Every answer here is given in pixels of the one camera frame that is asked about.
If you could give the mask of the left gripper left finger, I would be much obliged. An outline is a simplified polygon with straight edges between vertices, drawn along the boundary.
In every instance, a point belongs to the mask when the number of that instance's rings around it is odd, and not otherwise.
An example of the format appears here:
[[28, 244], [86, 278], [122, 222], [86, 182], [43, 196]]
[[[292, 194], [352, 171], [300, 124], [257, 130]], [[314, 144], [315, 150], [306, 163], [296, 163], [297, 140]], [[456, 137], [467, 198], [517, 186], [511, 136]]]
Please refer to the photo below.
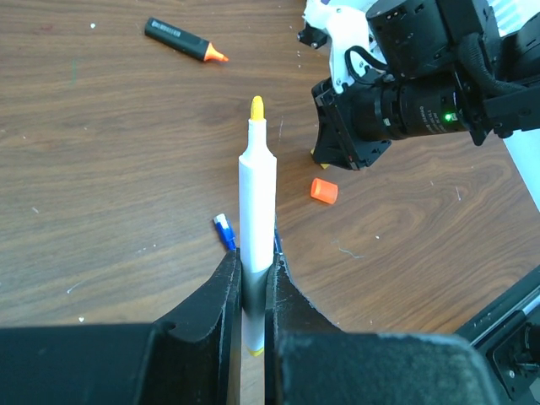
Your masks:
[[240, 258], [146, 323], [1, 331], [4, 404], [237, 404]]

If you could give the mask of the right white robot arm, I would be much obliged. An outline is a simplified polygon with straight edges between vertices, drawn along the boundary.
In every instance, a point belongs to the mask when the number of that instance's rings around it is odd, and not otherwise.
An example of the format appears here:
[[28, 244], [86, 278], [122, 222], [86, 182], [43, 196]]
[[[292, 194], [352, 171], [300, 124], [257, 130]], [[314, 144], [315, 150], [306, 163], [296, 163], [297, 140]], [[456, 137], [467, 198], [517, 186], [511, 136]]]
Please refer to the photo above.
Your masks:
[[330, 75], [313, 87], [312, 156], [371, 166], [392, 142], [468, 132], [503, 139], [539, 198], [539, 18], [502, 34], [486, 1], [377, 1], [367, 10], [309, 1], [300, 42], [329, 46]]

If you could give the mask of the yellow pen cap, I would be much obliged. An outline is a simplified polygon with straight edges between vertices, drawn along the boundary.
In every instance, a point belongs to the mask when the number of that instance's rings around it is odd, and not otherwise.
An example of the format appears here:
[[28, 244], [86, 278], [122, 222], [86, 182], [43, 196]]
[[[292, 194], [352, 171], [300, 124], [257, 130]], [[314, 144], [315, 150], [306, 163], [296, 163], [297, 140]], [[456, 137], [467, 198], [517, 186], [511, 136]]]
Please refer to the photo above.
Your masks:
[[[312, 149], [310, 150], [310, 154], [311, 154], [311, 155], [314, 155], [314, 153], [315, 153], [315, 149], [312, 148]], [[329, 164], [319, 164], [319, 166], [320, 166], [323, 170], [325, 170], [325, 169], [327, 169], [330, 165], [329, 165]]]

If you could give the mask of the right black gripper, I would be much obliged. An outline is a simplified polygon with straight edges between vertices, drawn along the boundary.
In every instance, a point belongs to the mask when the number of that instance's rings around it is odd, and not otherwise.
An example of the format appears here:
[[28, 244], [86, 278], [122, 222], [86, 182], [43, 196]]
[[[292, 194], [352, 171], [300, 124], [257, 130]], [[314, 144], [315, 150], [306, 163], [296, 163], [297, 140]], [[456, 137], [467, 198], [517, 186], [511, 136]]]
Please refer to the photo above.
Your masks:
[[312, 157], [320, 165], [360, 170], [393, 141], [467, 130], [455, 82], [444, 73], [388, 80], [370, 72], [341, 94], [328, 78], [311, 94], [319, 121]]

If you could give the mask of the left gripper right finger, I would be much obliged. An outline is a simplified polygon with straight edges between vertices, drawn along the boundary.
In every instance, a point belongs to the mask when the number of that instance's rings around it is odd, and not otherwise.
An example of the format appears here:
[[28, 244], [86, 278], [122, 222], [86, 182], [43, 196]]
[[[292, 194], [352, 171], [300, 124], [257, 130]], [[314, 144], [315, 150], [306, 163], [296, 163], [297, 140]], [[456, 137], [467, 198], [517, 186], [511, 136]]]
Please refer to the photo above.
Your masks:
[[283, 255], [266, 293], [266, 404], [503, 402], [483, 356], [462, 337], [345, 332], [300, 292]]

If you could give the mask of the small blue white cap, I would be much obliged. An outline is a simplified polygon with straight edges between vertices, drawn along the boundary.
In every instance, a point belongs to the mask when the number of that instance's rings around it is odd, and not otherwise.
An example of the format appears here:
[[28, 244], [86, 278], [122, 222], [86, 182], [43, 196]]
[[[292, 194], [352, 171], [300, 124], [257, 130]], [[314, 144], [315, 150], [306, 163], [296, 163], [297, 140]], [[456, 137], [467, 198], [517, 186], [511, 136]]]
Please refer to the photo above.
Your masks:
[[220, 241], [227, 251], [236, 250], [235, 232], [224, 213], [220, 213], [213, 218], [214, 228], [219, 235]]

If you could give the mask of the white yellow pen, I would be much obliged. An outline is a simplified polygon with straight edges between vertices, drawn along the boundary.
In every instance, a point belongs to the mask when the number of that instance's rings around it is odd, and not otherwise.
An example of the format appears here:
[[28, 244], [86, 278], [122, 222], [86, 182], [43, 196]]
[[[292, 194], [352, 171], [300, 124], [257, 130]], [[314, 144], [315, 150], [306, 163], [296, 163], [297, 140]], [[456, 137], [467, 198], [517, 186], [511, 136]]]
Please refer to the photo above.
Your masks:
[[264, 350], [266, 283], [274, 260], [277, 158], [267, 146], [262, 97], [251, 102], [246, 150], [238, 158], [243, 340], [253, 356]]

